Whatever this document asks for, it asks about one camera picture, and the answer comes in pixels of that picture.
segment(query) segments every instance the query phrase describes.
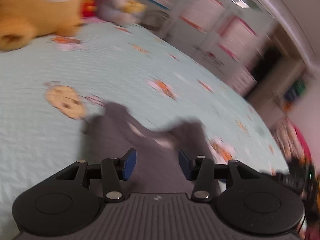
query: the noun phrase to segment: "light blue bed sheet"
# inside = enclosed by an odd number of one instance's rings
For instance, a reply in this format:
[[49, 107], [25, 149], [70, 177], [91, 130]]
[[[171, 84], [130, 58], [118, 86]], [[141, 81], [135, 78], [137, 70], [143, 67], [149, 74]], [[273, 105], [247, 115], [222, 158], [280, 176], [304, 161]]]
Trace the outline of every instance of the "light blue bed sheet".
[[[133, 25], [129, 31], [88, 24], [78, 36], [84, 50], [60, 51], [47, 36], [0, 54], [0, 239], [19, 232], [11, 214], [15, 198], [81, 158], [83, 124], [45, 100], [44, 82], [123, 104], [150, 129], [196, 117], [209, 139], [219, 137], [234, 147], [234, 158], [258, 171], [287, 171], [267, 127], [241, 97], [148, 30]], [[154, 79], [168, 84], [176, 100], [153, 89], [148, 83]], [[88, 116], [100, 112], [82, 99]]]

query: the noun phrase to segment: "pink-bordered poster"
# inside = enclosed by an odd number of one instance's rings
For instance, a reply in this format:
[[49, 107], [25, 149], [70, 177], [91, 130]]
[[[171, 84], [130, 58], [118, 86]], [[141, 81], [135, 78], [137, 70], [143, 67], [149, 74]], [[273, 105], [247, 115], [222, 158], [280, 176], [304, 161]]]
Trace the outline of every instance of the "pink-bordered poster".
[[218, 0], [193, 0], [180, 18], [197, 30], [209, 31], [223, 14], [225, 7]]
[[238, 16], [235, 16], [221, 33], [219, 47], [233, 59], [239, 60], [252, 49], [256, 33]]

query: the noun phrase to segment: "metal screw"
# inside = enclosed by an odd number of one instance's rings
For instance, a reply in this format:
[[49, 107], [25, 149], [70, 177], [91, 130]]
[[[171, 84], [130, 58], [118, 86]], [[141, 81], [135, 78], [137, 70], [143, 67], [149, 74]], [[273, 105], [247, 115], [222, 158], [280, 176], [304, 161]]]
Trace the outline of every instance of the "metal screw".
[[106, 197], [109, 199], [119, 199], [122, 197], [122, 194], [118, 191], [110, 191], [106, 194]]
[[198, 190], [193, 194], [196, 198], [208, 198], [210, 196], [209, 192], [204, 190]]

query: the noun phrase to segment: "plush toy's paw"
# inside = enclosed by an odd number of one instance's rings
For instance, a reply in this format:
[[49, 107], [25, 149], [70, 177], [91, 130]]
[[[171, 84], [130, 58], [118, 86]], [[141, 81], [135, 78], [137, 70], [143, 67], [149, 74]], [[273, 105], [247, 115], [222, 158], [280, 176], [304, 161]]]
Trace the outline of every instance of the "plush toy's paw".
[[115, 24], [126, 27], [127, 25], [136, 23], [136, 21], [136, 18], [132, 14], [120, 13], [115, 20]]
[[80, 18], [64, 22], [56, 30], [56, 34], [63, 37], [74, 37], [84, 25]]
[[0, 21], [0, 50], [20, 49], [36, 36], [36, 29], [26, 20], [4, 18]]

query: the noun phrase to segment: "white logo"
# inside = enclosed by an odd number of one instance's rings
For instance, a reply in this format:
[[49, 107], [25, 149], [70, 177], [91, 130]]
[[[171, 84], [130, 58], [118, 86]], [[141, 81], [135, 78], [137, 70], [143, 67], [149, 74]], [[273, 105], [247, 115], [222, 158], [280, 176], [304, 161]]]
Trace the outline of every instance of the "white logo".
[[162, 197], [161, 196], [159, 196], [159, 195], [157, 195], [156, 197], [154, 197], [153, 198], [154, 200], [156, 200], [156, 201], [159, 201], [159, 200], [161, 200], [162, 199]]

